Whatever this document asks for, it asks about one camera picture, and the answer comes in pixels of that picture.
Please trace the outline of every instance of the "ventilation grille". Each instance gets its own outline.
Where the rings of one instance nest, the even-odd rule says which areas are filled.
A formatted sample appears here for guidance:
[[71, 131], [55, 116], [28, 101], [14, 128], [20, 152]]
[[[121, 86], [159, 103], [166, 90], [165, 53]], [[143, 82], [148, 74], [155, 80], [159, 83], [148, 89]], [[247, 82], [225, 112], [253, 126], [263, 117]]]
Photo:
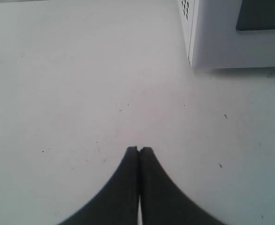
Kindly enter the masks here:
[[188, 0], [182, 0], [183, 14], [184, 17], [188, 20], [188, 11], [189, 11], [189, 2]]

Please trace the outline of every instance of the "dark screen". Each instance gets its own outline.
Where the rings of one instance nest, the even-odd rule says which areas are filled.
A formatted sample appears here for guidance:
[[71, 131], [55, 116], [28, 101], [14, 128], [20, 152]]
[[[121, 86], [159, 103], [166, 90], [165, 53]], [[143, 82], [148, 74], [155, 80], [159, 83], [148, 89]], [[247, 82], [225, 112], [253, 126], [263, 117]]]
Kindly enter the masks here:
[[275, 30], [275, 0], [243, 0], [236, 29]]

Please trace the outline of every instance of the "microwave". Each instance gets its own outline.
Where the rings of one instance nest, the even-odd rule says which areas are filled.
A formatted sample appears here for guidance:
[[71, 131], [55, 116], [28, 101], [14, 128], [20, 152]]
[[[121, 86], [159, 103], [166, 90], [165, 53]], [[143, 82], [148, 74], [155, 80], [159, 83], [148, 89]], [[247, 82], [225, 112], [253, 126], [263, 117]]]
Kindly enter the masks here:
[[275, 67], [275, 0], [178, 0], [192, 68]]

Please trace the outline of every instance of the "white appliance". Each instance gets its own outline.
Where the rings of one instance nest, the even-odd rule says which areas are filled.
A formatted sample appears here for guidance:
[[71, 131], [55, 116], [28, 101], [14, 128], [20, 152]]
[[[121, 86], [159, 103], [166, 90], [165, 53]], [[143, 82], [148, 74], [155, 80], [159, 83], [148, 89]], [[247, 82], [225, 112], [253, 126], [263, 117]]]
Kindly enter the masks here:
[[192, 68], [275, 67], [275, 0], [178, 0]]

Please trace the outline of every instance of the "white floor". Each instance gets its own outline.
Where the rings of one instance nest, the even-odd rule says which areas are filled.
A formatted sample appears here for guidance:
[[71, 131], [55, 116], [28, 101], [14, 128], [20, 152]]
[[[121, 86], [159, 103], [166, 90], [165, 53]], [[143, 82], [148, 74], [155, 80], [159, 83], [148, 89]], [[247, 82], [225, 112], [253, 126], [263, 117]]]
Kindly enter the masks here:
[[227, 224], [275, 224], [275, 69], [191, 70], [172, 0], [0, 4], [0, 225], [64, 220], [130, 145]]

